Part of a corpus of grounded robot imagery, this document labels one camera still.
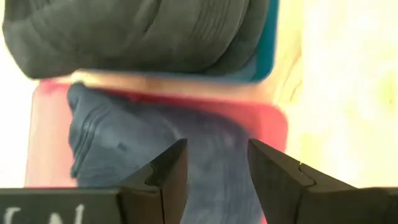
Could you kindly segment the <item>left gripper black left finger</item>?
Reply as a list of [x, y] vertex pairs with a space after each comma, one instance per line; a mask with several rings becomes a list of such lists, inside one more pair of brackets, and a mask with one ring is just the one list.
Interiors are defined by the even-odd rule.
[[122, 182], [121, 224], [180, 224], [187, 171], [187, 140], [180, 139]]

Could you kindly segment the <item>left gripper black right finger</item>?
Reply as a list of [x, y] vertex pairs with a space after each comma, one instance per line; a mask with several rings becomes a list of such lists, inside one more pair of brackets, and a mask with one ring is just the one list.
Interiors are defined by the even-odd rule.
[[388, 190], [359, 189], [257, 140], [252, 182], [267, 224], [388, 224]]

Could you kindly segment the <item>blue denim cap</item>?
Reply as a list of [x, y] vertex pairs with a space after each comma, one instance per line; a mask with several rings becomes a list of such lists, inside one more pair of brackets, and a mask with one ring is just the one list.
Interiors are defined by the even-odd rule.
[[260, 224], [248, 133], [207, 111], [131, 101], [71, 85], [71, 175], [80, 187], [120, 183], [179, 139], [188, 141], [188, 200], [180, 224]]

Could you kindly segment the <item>dark grey cap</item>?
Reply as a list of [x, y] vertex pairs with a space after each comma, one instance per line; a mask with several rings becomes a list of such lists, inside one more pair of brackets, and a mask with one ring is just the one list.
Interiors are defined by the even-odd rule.
[[79, 69], [223, 76], [254, 55], [270, 0], [4, 0], [6, 47], [33, 79]]

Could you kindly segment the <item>red plastic tray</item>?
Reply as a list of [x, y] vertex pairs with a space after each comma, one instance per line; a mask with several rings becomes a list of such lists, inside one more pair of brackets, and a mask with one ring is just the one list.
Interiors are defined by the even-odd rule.
[[[32, 96], [26, 187], [74, 187], [70, 177], [72, 150], [68, 135], [72, 114], [67, 103], [67, 84], [46, 80]], [[239, 123], [256, 139], [285, 151], [287, 119], [272, 105], [250, 101], [191, 96], [160, 95], [127, 90], [111, 90], [133, 101], [182, 106], [218, 113]]]

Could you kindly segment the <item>blue plastic tray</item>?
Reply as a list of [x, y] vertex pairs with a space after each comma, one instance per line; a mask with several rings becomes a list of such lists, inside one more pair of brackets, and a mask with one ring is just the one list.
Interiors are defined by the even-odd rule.
[[277, 21], [279, 15], [279, 0], [270, 0], [266, 23], [257, 51], [252, 58], [238, 71], [222, 76], [210, 76], [202, 73], [173, 72], [137, 72], [130, 70], [100, 70], [92, 69], [94, 73], [117, 74], [127, 76], [144, 76], [159, 78], [179, 78], [184, 80], [203, 80], [220, 83], [259, 83], [265, 80], [274, 67], [275, 48], [277, 43]]

